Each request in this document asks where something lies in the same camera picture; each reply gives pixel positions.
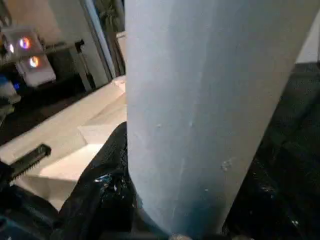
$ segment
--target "blue light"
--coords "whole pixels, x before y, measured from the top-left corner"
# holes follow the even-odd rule
[[[13,85],[13,87],[14,87],[15,90],[18,90],[18,89],[20,88],[20,85],[19,85],[19,83],[15,83],[15,84]]]

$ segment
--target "black plastic bag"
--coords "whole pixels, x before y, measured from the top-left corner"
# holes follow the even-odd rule
[[[128,173],[127,124],[120,124],[80,176],[59,212],[52,240],[95,240],[129,232],[134,188]]]

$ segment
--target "white cylinder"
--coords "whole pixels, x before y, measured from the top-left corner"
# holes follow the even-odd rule
[[[318,0],[128,0],[129,173],[144,220],[219,231]]]

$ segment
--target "dark floor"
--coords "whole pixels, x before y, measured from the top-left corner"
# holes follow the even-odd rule
[[[5,118],[0,127],[0,146],[31,130],[87,94],[81,78],[76,74],[23,96],[21,101],[14,105],[14,112]]]

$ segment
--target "glowing light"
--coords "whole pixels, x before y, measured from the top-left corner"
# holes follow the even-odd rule
[[[27,37],[21,38],[19,41],[19,44],[20,44],[20,47],[22,47],[23,49],[30,48],[30,40]]]
[[[37,58],[36,56],[31,57],[29,60],[29,64],[33,68],[38,67],[39,66],[39,58]]]
[[[10,50],[10,52],[12,52],[12,53],[15,52],[14,46],[13,46],[12,44],[9,45],[9,50]]]

